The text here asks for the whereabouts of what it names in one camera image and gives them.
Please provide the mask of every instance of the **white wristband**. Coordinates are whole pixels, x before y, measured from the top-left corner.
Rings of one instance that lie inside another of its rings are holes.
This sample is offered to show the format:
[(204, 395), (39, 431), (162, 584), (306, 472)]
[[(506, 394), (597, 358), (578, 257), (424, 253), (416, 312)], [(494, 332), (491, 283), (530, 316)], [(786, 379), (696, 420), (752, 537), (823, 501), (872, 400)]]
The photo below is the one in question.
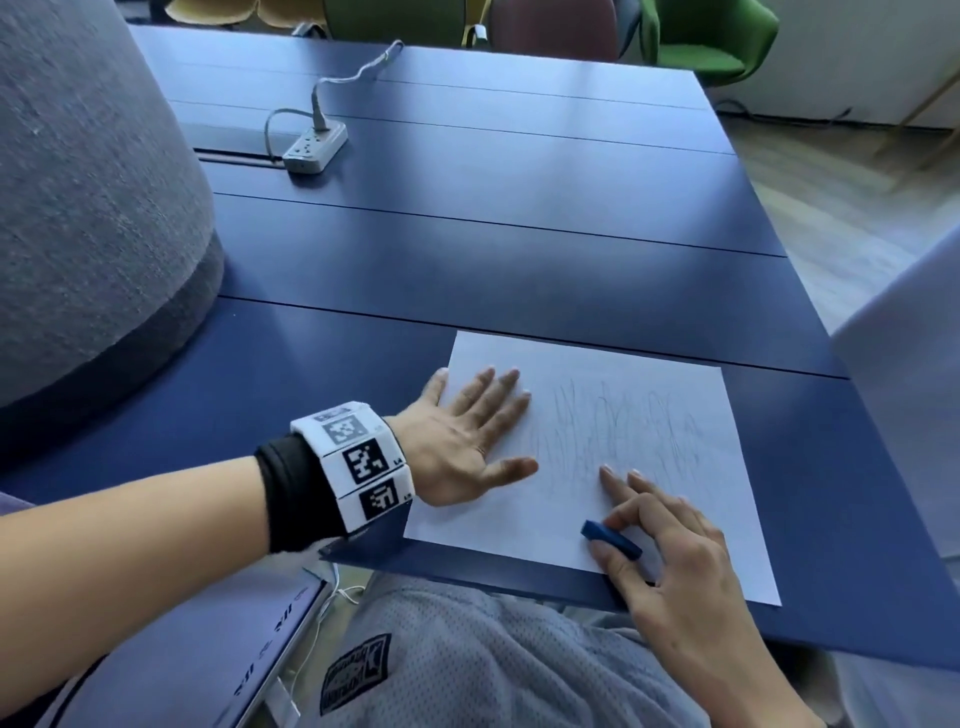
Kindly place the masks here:
[(347, 533), (414, 496), (403, 451), (363, 402), (347, 402), (290, 423), (320, 458)]

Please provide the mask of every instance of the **blue table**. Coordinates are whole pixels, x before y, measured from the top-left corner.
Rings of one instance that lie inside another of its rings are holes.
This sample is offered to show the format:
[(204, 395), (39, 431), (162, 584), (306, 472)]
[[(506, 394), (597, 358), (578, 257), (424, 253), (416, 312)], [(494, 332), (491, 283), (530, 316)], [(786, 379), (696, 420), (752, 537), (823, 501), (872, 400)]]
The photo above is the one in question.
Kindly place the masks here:
[[(247, 136), (373, 46), (135, 29), (181, 123)], [(324, 174), (206, 164), (221, 300), (150, 386), (0, 478), (48, 502), (251, 452), (349, 399), (397, 411), (457, 328), (719, 364), (783, 606), (768, 637), (960, 669), (960, 602), (691, 74), (404, 49), (324, 89), (350, 142)], [(387, 363), (386, 374), (384, 362)], [(402, 538), (336, 558), (620, 606), (596, 574)]]

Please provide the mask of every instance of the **black wrist sleeve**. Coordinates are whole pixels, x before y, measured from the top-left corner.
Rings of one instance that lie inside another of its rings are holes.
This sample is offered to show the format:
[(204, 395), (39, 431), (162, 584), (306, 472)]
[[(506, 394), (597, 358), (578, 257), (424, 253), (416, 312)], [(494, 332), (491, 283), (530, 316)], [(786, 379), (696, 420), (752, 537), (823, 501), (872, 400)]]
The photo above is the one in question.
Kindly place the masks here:
[(300, 435), (271, 440), (254, 455), (267, 494), (271, 553), (347, 535), (320, 458)]

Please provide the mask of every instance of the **blue eraser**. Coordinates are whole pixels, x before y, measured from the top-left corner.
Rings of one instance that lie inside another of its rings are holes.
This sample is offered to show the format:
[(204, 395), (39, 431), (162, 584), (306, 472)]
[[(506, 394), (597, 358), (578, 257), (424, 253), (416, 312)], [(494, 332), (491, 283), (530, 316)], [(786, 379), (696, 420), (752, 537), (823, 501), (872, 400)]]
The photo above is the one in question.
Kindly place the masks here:
[(584, 521), (584, 527), (580, 529), (580, 532), (588, 541), (606, 541), (631, 561), (636, 561), (643, 555), (642, 548), (626, 536), (617, 533), (612, 528), (607, 528), (603, 523)]

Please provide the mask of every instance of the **sheet of paper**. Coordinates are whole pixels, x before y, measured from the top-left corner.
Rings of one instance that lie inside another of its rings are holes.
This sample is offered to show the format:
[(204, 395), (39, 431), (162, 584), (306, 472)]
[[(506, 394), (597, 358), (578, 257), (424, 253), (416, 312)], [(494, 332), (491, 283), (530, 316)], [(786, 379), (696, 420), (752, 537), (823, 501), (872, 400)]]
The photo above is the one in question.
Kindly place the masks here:
[[(599, 571), (580, 535), (585, 519), (611, 509), (599, 467), (636, 468), (723, 529), (748, 599), (780, 605), (719, 368), (460, 331), (444, 401), (491, 364), (498, 372), (518, 367), (517, 391), (533, 393), (491, 458), (532, 455), (540, 470), (473, 503), (432, 508), (415, 500), (408, 539)], [(626, 535), (656, 572), (650, 539), (639, 529)]]

